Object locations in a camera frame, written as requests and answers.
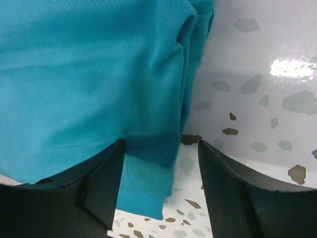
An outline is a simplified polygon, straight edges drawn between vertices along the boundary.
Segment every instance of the teal fabric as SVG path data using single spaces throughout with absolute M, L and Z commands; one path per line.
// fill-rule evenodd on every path
M 213 0 L 0 0 L 0 174 L 64 171 L 118 139 L 117 208 L 162 219 Z

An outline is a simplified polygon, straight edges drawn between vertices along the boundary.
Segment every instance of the folded cloth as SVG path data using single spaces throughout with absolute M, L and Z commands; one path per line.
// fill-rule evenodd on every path
M 213 0 L 1 0 L 0 174 L 35 183 L 118 139 L 117 208 L 162 219 Z

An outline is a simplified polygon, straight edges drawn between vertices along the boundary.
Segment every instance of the brown speckle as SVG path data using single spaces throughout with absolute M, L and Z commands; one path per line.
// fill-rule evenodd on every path
M 306 178 L 306 168 L 296 165 L 288 171 L 288 175 L 291 177 L 292 181 L 295 181 L 299 185 L 303 185 Z
M 234 114 L 230 113 L 230 120 L 237 120 L 237 117 Z
M 202 139 L 199 135 L 182 135 L 182 144 L 192 145 L 198 143 Z
M 222 130 L 222 132 L 226 135 L 237 135 L 238 131 L 236 129 L 232 129 L 232 128 L 227 128 Z
M 137 237 L 137 238 L 144 238 L 143 234 L 139 231 L 133 231 L 133 234 Z
M 185 199 L 185 200 L 186 200 L 186 202 L 188 202 L 190 205 L 192 205 L 196 209 L 201 209 L 201 206 L 197 202 L 194 202 L 194 201 L 191 201 L 191 200 L 187 200 L 187 199 Z
M 177 213 L 179 214 L 179 215 L 182 215 L 182 216 L 184 216 L 185 214 L 182 212 L 182 211 L 180 211 L 180 210 L 176 210 L 177 211 Z
M 185 223 L 185 224 L 191 226 L 191 224 L 190 224 L 188 221 L 186 221 L 186 220 L 183 220 L 183 223 Z
M 176 221 L 176 219 L 171 218 L 171 217 L 170 217 L 170 218 L 166 218 L 165 220 L 166 220 L 167 222 L 175 222 L 175 221 Z

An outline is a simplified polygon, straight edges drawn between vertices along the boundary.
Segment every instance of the speckled tabletop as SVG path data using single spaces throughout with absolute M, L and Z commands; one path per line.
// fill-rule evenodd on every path
M 317 0 L 218 0 L 185 134 L 271 177 L 317 187 Z M 197 144 L 181 145 L 157 221 L 117 211 L 114 238 L 212 238 Z

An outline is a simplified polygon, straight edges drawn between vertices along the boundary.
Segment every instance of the textured mesh fabric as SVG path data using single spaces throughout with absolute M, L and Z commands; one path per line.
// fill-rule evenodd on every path
M 0 174 L 35 183 L 118 139 L 117 208 L 162 219 L 213 0 L 0 0 Z

